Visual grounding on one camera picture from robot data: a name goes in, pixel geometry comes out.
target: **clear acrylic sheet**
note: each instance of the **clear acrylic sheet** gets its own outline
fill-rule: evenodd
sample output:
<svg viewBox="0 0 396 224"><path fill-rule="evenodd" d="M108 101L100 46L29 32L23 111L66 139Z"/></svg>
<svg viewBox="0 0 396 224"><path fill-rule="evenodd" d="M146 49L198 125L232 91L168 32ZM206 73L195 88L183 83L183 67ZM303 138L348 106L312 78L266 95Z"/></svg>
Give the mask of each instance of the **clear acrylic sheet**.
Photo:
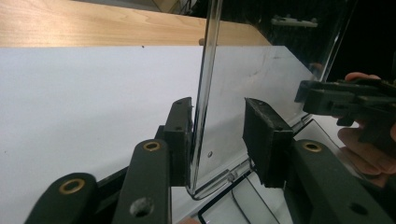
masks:
<svg viewBox="0 0 396 224"><path fill-rule="evenodd" d="M300 121L302 105L294 103L299 84L327 76L352 5L210 2L188 185L192 197L204 198L249 169L242 140L246 97L268 103L290 126ZM252 46L224 45L228 34L222 27L231 22L261 37L252 37Z"/></svg>

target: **screw hole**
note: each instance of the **screw hole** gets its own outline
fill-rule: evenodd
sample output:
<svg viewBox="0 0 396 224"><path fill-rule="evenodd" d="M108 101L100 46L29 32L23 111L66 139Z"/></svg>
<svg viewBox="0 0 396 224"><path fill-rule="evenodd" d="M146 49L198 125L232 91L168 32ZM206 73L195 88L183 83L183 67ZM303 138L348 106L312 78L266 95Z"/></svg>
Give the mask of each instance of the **screw hole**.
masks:
<svg viewBox="0 0 396 224"><path fill-rule="evenodd" d="M312 151L312 152L320 152L321 151L321 147L318 146L315 143L311 143L311 142L307 142L303 144L303 147L308 150L308 151Z"/></svg>
<svg viewBox="0 0 396 224"><path fill-rule="evenodd" d="M62 194L72 194L81 190L85 185L85 181L80 178L67 180L60 187L59 191Z"/></svg>
<svg viewBox="0 0 396 224"><path fill-rule="evenodd" d="M318 146L314 144L306 144L306 146L311 149L318 149Z"/></svg>
<svg viewBox="0 0 396 224"><path fill-rule="evenodd" d="M154 203L150 198L141 198L131 204L129 212L134 217L146 217L154 210Z"/></svg>
<svg viewBox="0 0 396 224"><path fill-rule="evenodd" d="M369 213L365 207L361 206L358 203L351 203L349 205L349 208L354 213L357 213L357 214L362 215L362 216L366 216Z"/></svg>
<svg viewBox="0 0 396 224"><path fill-rule="evenodd" d="M146 143L145 145L143 145L143 149L145 149L147 151L155 151L160 148L161 148L161 146L158 142L149 142L149 143Z"/></svg>

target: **transparent plastic panel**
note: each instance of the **transparent plastic panel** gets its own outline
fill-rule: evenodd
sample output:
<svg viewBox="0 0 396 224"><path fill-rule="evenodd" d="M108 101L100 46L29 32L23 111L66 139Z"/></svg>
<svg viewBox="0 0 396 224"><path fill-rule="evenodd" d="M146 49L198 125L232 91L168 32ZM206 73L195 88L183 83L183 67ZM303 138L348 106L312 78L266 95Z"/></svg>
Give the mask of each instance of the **transparent plastic panel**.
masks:
<svg viewBox="0 0 396 224"><path fill-rule="evenodd" d="M201 211L205 223L279 223L248 178L211 203Z"/></svg>
<svg viewBox="0 0 396 224"><path fill-rule="evenodd" d="M248 161L245 98L268 103L290 126L300 122L305 113L294 102L300 82L327 76L353 5L210 2L188 185L195 199L249 170L241 165Z"/></svg>

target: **wooden surface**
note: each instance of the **wooden surface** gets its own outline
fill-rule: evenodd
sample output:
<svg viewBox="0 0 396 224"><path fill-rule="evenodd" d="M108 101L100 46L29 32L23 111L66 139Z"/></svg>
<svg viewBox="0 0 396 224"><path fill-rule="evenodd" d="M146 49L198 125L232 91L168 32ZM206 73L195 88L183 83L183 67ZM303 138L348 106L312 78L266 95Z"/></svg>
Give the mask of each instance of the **wooden surface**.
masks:
<svg viewBox="0 0 396 224"><path fill-rule="evenodd" d="M268 45L252 26L223 22L221 45ZM205 19L65 0L0 1L0 47L198 45Z"/></svg>

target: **human hand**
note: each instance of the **human hand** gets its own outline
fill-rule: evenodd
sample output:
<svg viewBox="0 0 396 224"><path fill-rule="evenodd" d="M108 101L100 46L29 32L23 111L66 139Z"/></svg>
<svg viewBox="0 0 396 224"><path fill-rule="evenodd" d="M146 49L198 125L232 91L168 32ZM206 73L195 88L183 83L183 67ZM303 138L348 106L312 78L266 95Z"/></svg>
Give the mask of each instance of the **human hand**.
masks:
<svg viewBox="0 0 396 224"><path fill-rule="evenodd" d="M346 75L346 80L350 81L360 77L380 79L375 75L349 73ZM358 120L358 123L360 125L359 128L343 128L338 132L338 137L346 145L340 149L360 172L375 176L375 178L370 179L372 183L383 187L388 177L396 174L396 159L385 154L372 144L359 142L358 139L364 128L364 121ZM396 141L396 124L390 129L390 136Z"/></svg>
<svg viewBox="0 0 396 224"><path fill-rule="evenodd" d="M181 220L178 224L199 224L199 223L200 223L199 221L197 221L191 217L188 217L188 218Z"/></svg>

